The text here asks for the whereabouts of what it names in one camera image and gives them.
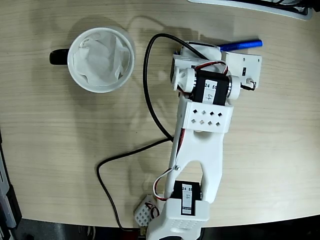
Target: red wire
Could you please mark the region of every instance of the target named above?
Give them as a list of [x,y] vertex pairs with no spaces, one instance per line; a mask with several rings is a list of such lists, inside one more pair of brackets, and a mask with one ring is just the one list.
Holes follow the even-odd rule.
[[148,209],[152,209],[153,208],[152,203],[145,202],[144,204],[147,206]]
[[[177,149],[177,155],[178,155],[178,152],[179,152],[179,150],[180,150],[180,147],[181,147],[181,144],[182,144],[182,141],[183,141],[183,139],[184,139],[184,136],[185,136],[185,129],[184,128],[181,128],[181,133],[180,133],[180,137],[179,137],[179,143],[178,143],[178,149]],[[156,194],[158,194],[157,193],[157,185],[158,185],[158,182],[160,181],[160,179],[161,178],[159,178],[156,182],[155,182],[155,184],[154,184],[154,192],[156,193]],[[164,197],[157,197],[156,196],[156,198],[157,199],[159,199],[160,201],[166,201],[167,200],[167,198],[164,198]]]
[[185,129],[184,128],[181,128],[181,133],[180,133],[180,137],[179,137],[179,143],[178,143],[178,149],[176,151],[176,154],[178,155],[178,152],[180,150],[180,147],[181,147],[181,144],[182,144],[182,141],[184,139],[184,136],[185,136]]
[[205,68],[205,67],[212,66],[212,65],[216,65],[216,64],[223,64],[223,65],[225,65],[225,70],[223,71],[223,74],[226,75],[226,74],[228,73],[229,68],[228,68],[228,66],[227,66],[223,61],[210,61],[210,62],[206,62],[206,63],[204,63],[204,64],[201,64],[201,65],[196,66],[194,69],[195,69],[195,70],[200,70],[200,69],[203,69],[203,68]]
[[151,218],[152,218],[152,219],[155,218],[155,216],[154,216],[154,210],[156,210],[156,214],[157,214],[156,216],[157,216],[157,217],[159,217],[159,215],[160,215],[159,209],[158,209],[156,206],[154,206],[153,208],[150,209],[150,214],[151,214]]

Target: black cable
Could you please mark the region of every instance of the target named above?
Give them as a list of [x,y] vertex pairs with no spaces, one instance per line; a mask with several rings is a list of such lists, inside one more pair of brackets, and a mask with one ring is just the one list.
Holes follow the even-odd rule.
[[278,5],[278,4],[281,4],[282,2],[284,2],[285,0],[280,0],[280,1],[277,1],[275,2],[274,4]]
[[146,47],[145,50],[145,55],[144,55],[144,61],[143,61],[143,74],[142,74],[142,83],[143,83],[143,92],[144,92],[144,97],[145,97],[145,102],[146,105],[149,109],[149,112],[151,114],[151,117],[153,118],[155,124],[157,125],[157,127],[161,130],[161,132],[171,141],[173,142],[174,137],[170,135],[170,133],[164,128],[164,126],[160,123],[159,119],[157,118],[157,115],[152,107],[152,103],[150,100],[150,95],[149,95],[149,91],[148,91],[148,62],[149,62],[149,56],[150,56],[150,51],[151,51],[151,47],[154,44],[154,42],[156,41],[157,38],[167,38],[167,39],[171,39],[173,41],[176,41],[177,43],[181,44],[182,46],[186,47],[187,49],[189,49],[191,52],[193,52],[194,54],[196,54],[198,57],[202,58],[202,59],[206,59],[208,60],[208,58],[206,56],[204,56],[203,54],[201,54],[199,51],[197,51],[195,48],[193,48],[191,45],[189,45],[188,43],[186,43],[185,41],[181,40],[180,38],[177,38],[176,36],[167,34],[167,33],[158,33],[156,35],[154,35],[151,40],[149,41],[148,46]]
[[152,147],[154,147],[154,146],[157,146],[157,145],[159,145],[159,144],[163,144],[163,143],[168,142],[168,141],[170,141],[170,139],[168,139],[168,138],[162,139],[162,140],[156,141],[156,142],[154,142],[154,143],[152,143],[152,144],[149,144],[149,145],[147,145],[147,146],[141,147],[141,148],[139,148],[139,149],[137,149],[137,150],[134,150],[134,151],[130,151],[130,152],[127,152],[127,153],[120,154],[120,155],[116,155],[116,156],[109,157],[109,158],[101,161],[101,162],[96,166],[96,176],[98,177],[99,183],[101,184],[101,187],[103,188],[105,194],[107,195],[107,197],[108,197],[108,199],[109,199],[109,201],[110,201],[110,203],[111,203],[111,206],[112,206],[112,208],[113,208],[113,212],[114,212],[114,216],[115,216],[116,223],[118,224],[118,226],[119,226],[119,228],[120,228],[121,230],[126,231],[126,232],[132,232],[132,231],[135,231],[135,230],[139,230],[139,228],[129,228],[129,229],[128,229],[128,228],[122,227],[121,222],[120,222],[120,219],[119,219],[117,207],[116,207],[116,205],[115,205],[115,203],[114,203],[114,201],[113,201],[110,193],[108,192],[108,190],[107,190],[107,188],[106,188],[106,186],[105,186],[105,184],[104,184],[104,182],[102,181],[102,178],[101,178],[101,176],[100,176],[100,168],[101,168],[104,164],[106,164],[106,163],[108,163],[108,162],[111,162],[111,161],[113,161],[113,160],[121,159],[121,158],[124,158],[124,157],[131,156],[131,155],[133,155],[133,154],[140,153],[140,152],[142,152],[142,151],[144,151],[144,150],[150,149],[150,148],[152,148]]
[[204,239],[205,230],[206,229],[204,227],[201,228],[200,236],[199,236],[199,238],[197,240],[203,240]]
[[301,0],[300,2],[295,3],[295,4],[278,4],[277,2],[269,2],[269,1],[262,1],[262,0],[232,0],[232,1],[242,2],[242,3],[247,3],[247,4],[256,4],[256,5],[261,5],[261,6],[265,6],[265,7],[271,7],[271,8],[278,8],[278,9],[307,7],[305,0]]
[[240,83],[240,88],[247,90],[247,91],[254,91],[254,90],[256,90],[256,83],[252,82],[252,84],[253,84],[253,87],[249,87],[249,86],[246,86],[246,85],[243,85],[242,83]]

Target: black mug handle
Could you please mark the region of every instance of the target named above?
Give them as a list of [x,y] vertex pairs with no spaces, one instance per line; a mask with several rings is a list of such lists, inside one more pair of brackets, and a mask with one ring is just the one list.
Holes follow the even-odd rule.
[[67,65],[69,49],[57,49],[50,53],[49,61],[52,65]]

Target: tissue paper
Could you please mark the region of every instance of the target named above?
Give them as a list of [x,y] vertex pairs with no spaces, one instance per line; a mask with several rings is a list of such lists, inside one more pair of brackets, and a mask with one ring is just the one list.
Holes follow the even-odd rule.
[[87,36],[73,55],[75,70],[86,76],[93,86],[114,84],[128,69],[130,51],[111,32],[93,33]]

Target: white mug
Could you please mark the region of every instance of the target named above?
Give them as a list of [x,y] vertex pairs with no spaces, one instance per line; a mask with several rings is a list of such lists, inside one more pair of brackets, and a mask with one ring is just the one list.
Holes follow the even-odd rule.
[[[94,86],[88,83],[87,78],[84,75],[76,72],[74,67],[74,54],[78,50],[80,43],[89,35],[97,32],[110,32],[116,35],[130,51],[129,66],[125,73],[118,79],[117,82],[106,85],[106,86]],[[50,53],[49,60],[52,65],[67,65],[70,75],[73,80],[82,88],[93,92],[93,93],[108,93],[113,90],[120,88],[130,78],[134,67],[135,67],[135,43],[130,35],[120,27],[109,26],[109,27],[96,27],[89,29],[81,33],[71,44],[69,49],[57,49]]]

